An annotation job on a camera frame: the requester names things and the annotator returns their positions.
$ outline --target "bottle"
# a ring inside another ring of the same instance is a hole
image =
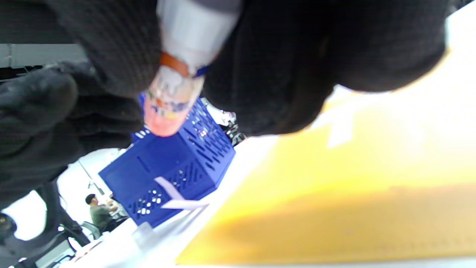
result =
[[[162,56],[144,103],[145,123],[153,134],[167,137],[180,129],[241,8],[241,0],[159,1]]]

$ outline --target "white tabletop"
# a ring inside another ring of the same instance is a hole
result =
[[[470,41],[476,32],[476,2],[467,5],[454,13],[447,20],[449,30],[448,44],[451,47],[475,44]],[[146,239],[134,238],[137,229],[129,219],[110,234],[105,235],[104,242],[81,258],[74,267],[171,267],[175,258],[185,246],[209,221],[228,196],[236,189],[248,173],[256,167],[269,149],[275,144],[277,137],[268,136],[250,138],[236,147],[237,154],[230,165],[219,189],[204,198],[210,202],[203,211],[193,213],[181,212],[161,226]],[[314,265],[299,266],[314,268],[473,268],[476,258],[460,258],[445,260],[425,260],[396,263],[349,264],[349,265]]]

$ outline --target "yellow cardboard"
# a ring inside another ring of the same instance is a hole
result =
[[[330,99],[332,118],[281,137],[177,263],[476,255],[475,62],[455,50],[399,91]],[[329,145],[339,120],[351,137]]]

